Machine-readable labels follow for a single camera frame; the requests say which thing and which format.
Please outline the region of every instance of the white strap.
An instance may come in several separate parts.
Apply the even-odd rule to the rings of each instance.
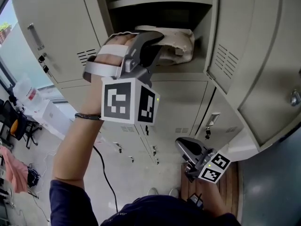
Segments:
[[[116,55],[124,57],[127,54],[128,46],[121,44],[107,44],[103,45],[97,55]]]
[[[103,77],[115,77],[117,75],[118,69],[120,69],[120,67],[118,66],[105,65],[88,61],[87,65],[85,66],[84,73],[97,74]]]

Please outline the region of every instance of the person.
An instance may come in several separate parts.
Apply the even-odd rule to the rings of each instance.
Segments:
[[[117,36],[107,44],[129,46],[133,35]],[[122,58],[99,55],[95,62],[120,66]],[[82,114],[100,114],[102,80],[93,75],[87,99],[81,108]],[[84,175],[87,170],[96,136],[103,121],[76,118],[54,157],[50,185],[52,226],[98,225],[92,211],[90,198],[85,192]],[[230,214],[215,184],[198,181],[201,186],[204,210],[193,204],[168,195],[148,195],[127,204],[120,212],[101,225],[239,225]]]

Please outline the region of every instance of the office chair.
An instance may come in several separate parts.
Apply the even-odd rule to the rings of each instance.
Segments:
[[[24,114],[17,112],[8,100],[3,104],[3,106],[1,106],[0,103],[0,122],[11,129],[16,120],[18,121],[17,128],[12,136],[19,141],[22,137],[24,137],[24,135],[26,135],[27,140],[25,140],[27,149],[30,149],[30,146],[28,146],[30,139],[35,145],[38,145],[32,136],[37,130],[42,130],[42,127],[39,127],[36,121],[30,121]]]

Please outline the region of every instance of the pink cloth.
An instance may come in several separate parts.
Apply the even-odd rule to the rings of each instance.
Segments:
[[[27,166],[16,159],[4,146],[0,146],[0,153],[3,155],[5,161],[6,180],[11,182],[15,193],[27,192]]]

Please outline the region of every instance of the white shoe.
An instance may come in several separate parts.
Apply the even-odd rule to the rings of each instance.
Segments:
[[[148,196],[150,195],[158,195],[158,191],[156,190],[156,188],[152,187],[148,193],[147,193]]]
[[[179,198],[179,190],[176,188],[173,188],[172,190],[170,190],[169,196],[172,196],[174,198]]]

